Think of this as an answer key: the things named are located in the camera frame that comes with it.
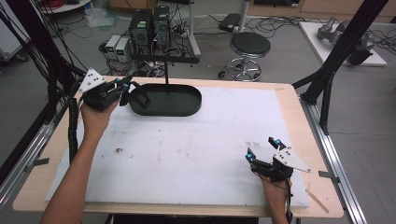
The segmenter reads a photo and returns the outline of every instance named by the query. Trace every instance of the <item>human hand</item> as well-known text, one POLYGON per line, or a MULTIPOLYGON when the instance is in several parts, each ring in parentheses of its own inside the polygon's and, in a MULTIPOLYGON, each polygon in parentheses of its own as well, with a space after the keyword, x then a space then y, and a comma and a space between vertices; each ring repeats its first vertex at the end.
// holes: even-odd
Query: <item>human hand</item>
POLYGON ((271 182, 271 179, 260 175, 264 188, 265 200, 271 212, 273 223, 288 223, 285 216, 286 181, 271 182))
POLYGON ((90 108, 88 105, 81 106, 81 115, 84 123, 84 139, 100 139, 107 128, 110 115, 117 107, 119 101, 114 102, 103 111, 90 108))

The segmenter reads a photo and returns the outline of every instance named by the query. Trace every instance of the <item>wooden table frame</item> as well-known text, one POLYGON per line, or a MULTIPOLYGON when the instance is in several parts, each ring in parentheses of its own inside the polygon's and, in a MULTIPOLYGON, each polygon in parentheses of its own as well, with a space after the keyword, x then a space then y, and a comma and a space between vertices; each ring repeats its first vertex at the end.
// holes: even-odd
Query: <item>wooden table frame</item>
MULTIPOLYGON (((310 206, 294 208, 295 217, 341 217, 344 214, 338 195, 329 178, 320 177, 318 171, 327 172, 318 145, 310 129, 295 89, 290 84, 231 82, 198 79, 169 79, 172 84, 187 84, 196 87, 221 87, 274 90, 288 129, 294 150, 306 161, 311 174, 302 172, 305 191, 310 206)), ((163 83, 159 78, 134 77, 139 84, 163 83)), ((44 211, 48 202, 44 199, 55 177, 64 150, 68 146, 68 112, 41 154, 41 159, 49 158, 49 164, 33 169, 19 192, 13 208, 17 211, 44 211)), ((183 216, 228 216, 228 217, 269 217, 262 206, 236 205, 178 205, 142 203, 86 203, 85 212, 122 214, 162 214, 183 216)))

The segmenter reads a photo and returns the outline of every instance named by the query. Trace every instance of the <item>cardboard box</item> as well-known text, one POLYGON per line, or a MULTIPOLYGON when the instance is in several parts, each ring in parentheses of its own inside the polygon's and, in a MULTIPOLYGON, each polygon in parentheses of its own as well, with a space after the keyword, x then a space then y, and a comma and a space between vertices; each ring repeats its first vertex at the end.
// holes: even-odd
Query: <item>cardboard box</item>
POLYGON ((153 9, 158 0, 109 0, 110 8, 125 12, 132 12, 136 8, 153 9))

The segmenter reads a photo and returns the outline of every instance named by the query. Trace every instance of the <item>power supply box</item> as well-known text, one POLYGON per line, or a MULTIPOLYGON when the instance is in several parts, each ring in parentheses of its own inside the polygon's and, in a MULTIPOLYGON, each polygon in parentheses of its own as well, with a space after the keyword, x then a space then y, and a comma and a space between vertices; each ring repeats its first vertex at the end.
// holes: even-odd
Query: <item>power supply box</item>
POLYGON ((154 28, 150 9, 136 9, 132 16, 129 32, 138 47, 148 47, 153 40, 154 28))
POLYGON ((168 49, 171 47, 169 6, 157 6, 153 14, 157 43, 160 47, 168 49))
POLYGON ((229 14, 220 24, 219 29, 232 32, 233 28, 238 25, 241 15, 238 13, 229 14))
POLYGON ((120 38, 119 44, 116 47, 117 58, 120 63, 128 63, 131 59, 131 45, 128 37, 120 38))
POLYGON ((116 46, 119 43, 121 36, 113 35, 106 44, 107 58, 111 60, 117 60, 116 46))

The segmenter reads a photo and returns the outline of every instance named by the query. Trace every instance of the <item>stool wheel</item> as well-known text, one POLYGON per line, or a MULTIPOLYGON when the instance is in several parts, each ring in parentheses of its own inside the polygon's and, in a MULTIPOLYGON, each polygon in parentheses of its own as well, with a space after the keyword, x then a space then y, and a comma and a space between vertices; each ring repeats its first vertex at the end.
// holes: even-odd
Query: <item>stool wheel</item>
POLYGON ((220 72, 218 73, 218 77, 219 77, 219 78, 224 78, 224 77, 225 77, 225 71, 220 71, 220 72))

